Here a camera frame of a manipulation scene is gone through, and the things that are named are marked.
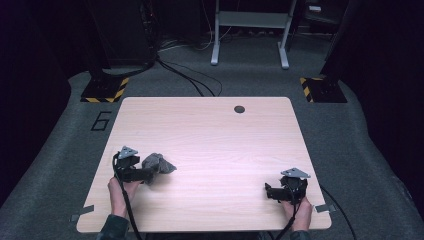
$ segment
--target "wire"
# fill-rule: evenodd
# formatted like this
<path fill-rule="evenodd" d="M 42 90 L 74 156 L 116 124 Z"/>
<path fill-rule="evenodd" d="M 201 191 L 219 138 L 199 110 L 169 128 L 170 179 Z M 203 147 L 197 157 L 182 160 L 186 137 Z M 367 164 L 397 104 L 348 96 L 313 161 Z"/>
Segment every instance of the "wire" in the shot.
<path fill-rule="evenodd" d="M 162 60 L 162 62 L 169 63 L 169 64 L 173 64 L 173 65 L 176 65 L 176 66 L 179 66 L 179 67 L 182 67 L 182 68 L 188 69 L 188 70 L 190 70 L 190 71 L 192 71 L 192 72 L 198 73 L 198 74 L 200 74 L 200 75 L 203 75 L 203 76 L 205 76 L 205 77 L 207 77 L 207 78 L 210 78 L 210 79 L 212 79 L 212 80 L 216 81 L 216 82 L 219 84 L 219 92 L 218 92 L 217 96 L 220 96 L 220 95 L 221 95 L 221 93 L 222 93 L 222 83 L 221 83 L 221 81 L 219 81 L 218 79 L 216 79 L 216 78 L 214 78 L 214 77 L 211 77 L 211 76 L 209 76 L 209 75 L 206 75 L 206 74 L 204 74 L 204 73 L 198 72 L 198 71 L 196 71 L 196 70 L 193 70 L 193 69 L 191 69 L 191 68 L 189 68 L 189 67 L 186 67 L 186 66 L 180 65 L 180 64 L 178 64 L 178 63 L 168 62 L 168 61 L 164 61 L 164 60 Z"/>
<path fill-rule="evenodd" d="M 121 187 L 122 195 L 124 196 L 125 205 L 127 207 L 128 216 L 130 218 L 130 222 L 131 222 L 131 226 L 134 230 L 134 234 L 135 234 L 135 236 L 137 237 L 138 240 L 143 240 L 143 238 L 140 236 L 140 232 L 138 231 L 137 224 L 135 223 L 135 220 L 134 220 L 134 214 L 132 212 L 131 203 L 130 203 L 130 200 L 128 198 L 128 193 L 127 193 L 127 191 L 125 191 L 124 183 L 119 178 L 119 176 L 116 172 L 116 160 L 118 159 L 118 155 L 119 155 L 119 152 L 117 154 L 115 154 L 112 158 L 113 172 L 115 173 L 115 177 L 118 180 L 119 186 Z"/>
<path fill-rule="evenodd" d="M 198 80 L 196 80 L 196 79 L 193 79 L 193 78 L 191 78 L 191 77 L 189 77 L 189 76 L 187 76 L 187 75 L 185 75 L 185 74 L 183 74 L 183 73 L 179 72 L 179 71 L 178 71 L 178 70 L 176 70 L 175 68 L 173 68 L 173 67 L 169 66 L 168 64 L 166 64 L 165 62 L 163 62 L 162 60 L 160 60 L 160 59 L 159 59 L 159 57 L 156 59 L 156 61 L 157 61 L 160 65 L 162 65 L 162 67 L 164 67 L 166 70 L 168 70 L 168 71 L 170 71 L 170 72 L 173 72 L 173 73 L 175 73 L 175 74 L 177 74 L 177 75 L 179 75 L 179 76 L 183 77 L 184 79 L 188 80 L 188 81 L 189 81 L 189 82 L 190 82 L 190 83 L 194 86 L 194 88 L 197 90 L 197 92 L 200 94 L 200 96 L 204 97 L 205 95 L 203 94 L 202 90 L 200 90 L 200 88 L 196 85 L 196 83 L 198 83 L 198 84 L 202 85 L 203 87 L 205 87 L 205 88 L 209 91 L 209 93 L 210 93 L 212 96 L 214 96 L 214 97 L 215 97 L 215 94 L 212 92 L 212 90 L 211 90 L 208 86 L 206 86 L 204 83 L 202 83 L 202 82 L 200 82 L 200 81 L 198 81 Z"/>
<path fill-rule="evenodd" d="M 297 207 L 297 209 L 296 209 L 296 204 L 295 204 L 295 198 L 294 198 L 294 194 L 293 194 L 293 190 L 290 188 L 290 186 L 289 185 L 286 185 L 288 188 L 289 188 L 289 190 L 290 190 L 290 196 L 291 196 L 291 201 L 290 201 L 290 203 L 293 205 L 293 215 L 292 215 L 292 217 L 289 219 L 289 221 L 288 221 L 288 223 L 287 223 L 287 225 L 284 227 L 284 229 L 283 230 L 281 230 L 281 232 L 277 235 L 277 237 L 276 238 L 274 238 L 274 236 L 272 235 L 272 233 L 271 232 L 268 232 L 268 235 L 271 237 L 271 239 L 272 240 L 280 240 L 283 236 L 284 236 L 284 234 L 286 234 L 286 232 L 291 228 L 291 226 L 293 225 L 293 223 L 294 223 L 294 220 L 296 219 L 295 218 L 295 216 L 296 216 L 296 213 L 297 213 L 297 211 L 299 211 L 299 208 L 300 208 L 300 204 L 302 203 L 302 201 L 300 201 L 299 202 L 299 205 L 298 205 L 298 207 Z"/>
<path fill-rule="evenodd" d="M 352 228 L 352 225 L 350 224 L 349 219 L 346 216 L 346 213 L 343 211 L 342 207 L 339 205 L 339 203 L 336 201 L 336 199 L 334 199 L 334 197 L 320 184 L 319 187 L 331 198 L 331 200 L 333 200 L 333 202 L 337 205 L 337 207 L 339 208 L 340 212 L 343 214 L 344 218 L 346 219 L 347 225 L 350 228 L 350 231 L 352 232 L 352 236 L 353 239 L 357 239 L 356 238 L 356 234 L 355 231 Z"/>

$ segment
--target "human hand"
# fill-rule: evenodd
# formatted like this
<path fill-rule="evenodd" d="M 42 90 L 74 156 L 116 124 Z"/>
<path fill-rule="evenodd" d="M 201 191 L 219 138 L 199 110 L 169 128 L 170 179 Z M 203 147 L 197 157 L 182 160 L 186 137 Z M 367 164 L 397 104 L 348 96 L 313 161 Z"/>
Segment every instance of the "human hand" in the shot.
<path fill-rule="evenodd" d="M 134 198 L 135 191 L 141 182 L 142 181 L 135 181 L 130 183 L 124 182 L 124 189 L 128 194 L 128 199 L 130 202 Z M 127 215 L 127 206 L 125 204 L 124 195 L 122 194 L 122 189 L 119 185 L 118 179 L 115 177 L 111 178 L 107 187 L 109 188 L 110 194 L 110 204 L 112 207 L 111 213 L 116 216 L 125 217 Z"/>
<path fill-rule="evenodd" d="M 284 213 L 286 215 L 286 218 L 289 220 L 293 217 L 293 205 L 290 204 L 288 201 L 282 201 L 284 208 Z M 292 225 L 292 231 L 308 231 L 309 225 L 311 224 L 311 215 L 312 215 L 312 205 L 308 201 L 307 197 L 304 197 L 301 201 L 299 210 L 297 210 L 296 213 L 296 219 L 293 222 Z"/>

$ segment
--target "light wood surface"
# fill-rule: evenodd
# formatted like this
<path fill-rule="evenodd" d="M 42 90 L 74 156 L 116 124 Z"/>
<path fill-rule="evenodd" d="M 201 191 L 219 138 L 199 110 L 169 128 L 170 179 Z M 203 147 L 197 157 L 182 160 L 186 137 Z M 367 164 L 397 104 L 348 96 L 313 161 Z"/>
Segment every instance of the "light wood surface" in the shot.
<path fill-rule="evenodd" d="M 236 113 L 237 105 L 245 112 Z M 264 183 L 280 187 L 280 172 L 292 167 L 311 175 L 310 202 L 325 203 L 288 98 L 126 98 L 84 205 L 94 211 L 81 215 L 78 231 L 102 228 L 112 157 L 124 145 L 141 161 L 161 153 L 177 167 L 140 185 L 132 209 L 141 232 L 280 230 L 287 219 Z M 328 213 L 313 213 L 311 229 L 330 225 Z"/>

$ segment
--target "gray cloth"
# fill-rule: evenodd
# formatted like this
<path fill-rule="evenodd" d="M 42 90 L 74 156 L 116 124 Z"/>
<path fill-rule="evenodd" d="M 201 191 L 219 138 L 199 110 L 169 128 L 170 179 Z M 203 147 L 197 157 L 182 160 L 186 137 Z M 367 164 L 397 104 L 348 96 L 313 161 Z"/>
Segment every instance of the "gray cloth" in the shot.
<path fill-rule="evenodd" d="M 156 173 L 169 174 L 176 170 L 177 168 L 166 161 L 162 154 L 152 153 L 141 163 L 142 168 L 153 168 Z M 148 181 L 145 181 L 147 185 L 151 185 L 154 181 L 154 177 Z"/>

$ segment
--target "metal stand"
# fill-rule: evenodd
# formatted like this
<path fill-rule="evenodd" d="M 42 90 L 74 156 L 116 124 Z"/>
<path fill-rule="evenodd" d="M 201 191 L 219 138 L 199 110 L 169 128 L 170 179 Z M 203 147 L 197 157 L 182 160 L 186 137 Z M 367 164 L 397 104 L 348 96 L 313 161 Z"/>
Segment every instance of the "metal stand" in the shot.
<path fill-rule="evenodd" d="M 280 53 L 281 66 L 283 69 L 289 68 L 285 45 L 289 34 L 290 25 L 293 18 L 294 8 L 297 0 L 292 0 L 289 13 L 253 13 L 253 12 L 227 12 L 219 10 L 219 0 L 216 0 L 215 11 L 215 43 L 212 51 L 212 65 L 218 65 L 219 57 L 219 27 L 260 27 L 260 28 L 281 28 L 284 34 L 281 42 L 278 42 L 278 52 Z"/>

